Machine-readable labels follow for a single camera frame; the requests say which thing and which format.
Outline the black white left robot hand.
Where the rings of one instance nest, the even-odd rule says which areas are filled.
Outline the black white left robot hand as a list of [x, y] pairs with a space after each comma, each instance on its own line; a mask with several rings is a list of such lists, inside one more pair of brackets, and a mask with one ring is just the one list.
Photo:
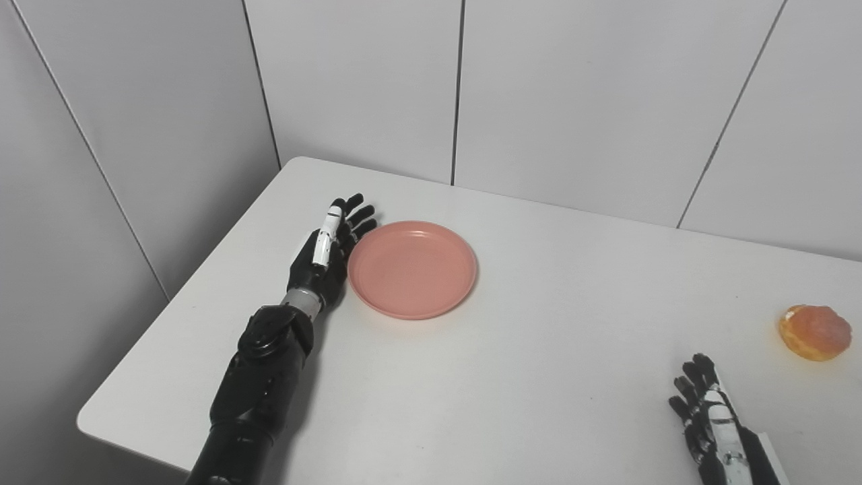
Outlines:
[[335, 306], [345, 281], [347, 264], [360, 240], [378, 227], [376, 209], [362, 193], [336, 199], [320, 229], [308, 237], [290, 265], [283, 304], [314, 316]]

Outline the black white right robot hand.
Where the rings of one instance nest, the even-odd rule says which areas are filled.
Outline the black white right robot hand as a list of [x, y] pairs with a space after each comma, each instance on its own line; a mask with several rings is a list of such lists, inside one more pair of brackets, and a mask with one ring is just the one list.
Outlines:
[[674, 378], [668, 400], [704, 484], [788, 484], [772, 442], [743, 426], [714, 362], [697, 353]]

